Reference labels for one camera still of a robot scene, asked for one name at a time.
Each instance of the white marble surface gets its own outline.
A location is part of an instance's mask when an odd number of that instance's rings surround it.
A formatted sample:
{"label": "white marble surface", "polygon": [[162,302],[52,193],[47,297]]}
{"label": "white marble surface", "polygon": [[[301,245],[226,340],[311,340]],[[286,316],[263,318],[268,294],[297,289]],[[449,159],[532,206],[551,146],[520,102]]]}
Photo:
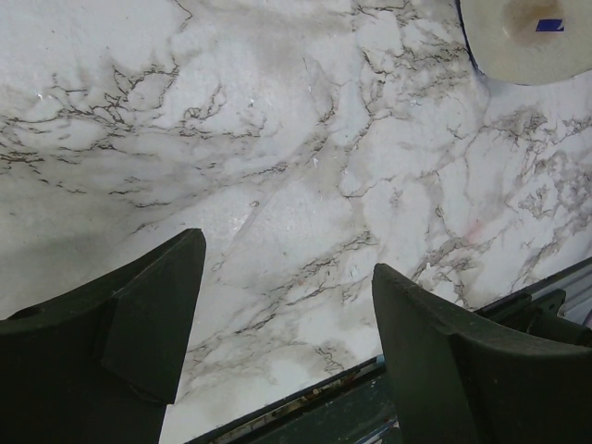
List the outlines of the white marble surface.
{"label": "white marble surface", "polygon": [[204,230],[163,443],[378,354],[376,262],[478,307],[590,255],[592,74],[478,78],[451,0],[12,0],[0,33],[0,317]]}

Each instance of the gray marble veining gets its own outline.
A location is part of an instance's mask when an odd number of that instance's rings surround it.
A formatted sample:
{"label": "gray marble veining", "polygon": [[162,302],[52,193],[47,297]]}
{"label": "gray marble veining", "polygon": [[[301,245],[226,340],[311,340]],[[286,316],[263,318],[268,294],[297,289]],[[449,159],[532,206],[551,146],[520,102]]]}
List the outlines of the gray marble veining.
{"label": "gray marble veining", "polygon": [[9,2],[0,315],[208,240],[181,443],[380,353],[386,262],[475,308],[590,255],[592,75],[474,73],[449,0]]}

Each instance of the blue label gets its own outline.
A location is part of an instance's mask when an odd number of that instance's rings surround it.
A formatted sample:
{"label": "blue label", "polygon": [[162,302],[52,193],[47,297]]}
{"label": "blue label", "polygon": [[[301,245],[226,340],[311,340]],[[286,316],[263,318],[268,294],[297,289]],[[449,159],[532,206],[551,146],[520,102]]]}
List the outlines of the blue label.
{"label": "blue label", "polygon": [[538,21],[538,25],[536,25],[536,32],[563,32],[565,28],[563,27],[563,19],[562,18],[543,18]]}

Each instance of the marble countertop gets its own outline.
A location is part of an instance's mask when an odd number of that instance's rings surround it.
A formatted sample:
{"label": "marble countertop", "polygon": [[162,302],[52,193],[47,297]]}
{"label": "marble countertop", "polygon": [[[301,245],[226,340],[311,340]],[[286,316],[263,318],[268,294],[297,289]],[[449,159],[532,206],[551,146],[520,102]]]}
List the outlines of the marble countertop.
{"label": "marble countertop", "polygon": [[592,73],[476,75],[452,0],[19,0],[0,23],[0,318],[207,238],[162,443],[379,354],[376,262],[476,308],[592,251]]}

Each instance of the dark green plastic part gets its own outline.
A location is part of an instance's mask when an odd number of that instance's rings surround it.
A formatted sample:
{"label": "dark green plastic part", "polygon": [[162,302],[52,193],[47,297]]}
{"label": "dark green plastic part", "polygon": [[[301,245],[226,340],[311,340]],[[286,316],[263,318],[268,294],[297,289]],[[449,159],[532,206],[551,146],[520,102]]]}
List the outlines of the dark green plastic part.
{"label": "dark green plastic part", "polygon": [[405,444],[592,442],[592,349],[498,325],[387,265],[373,297]]}
{"label": "dark green plastic part", "polygon": [[190,229],[0,322],[0,442],[156,443],[204,269]]}

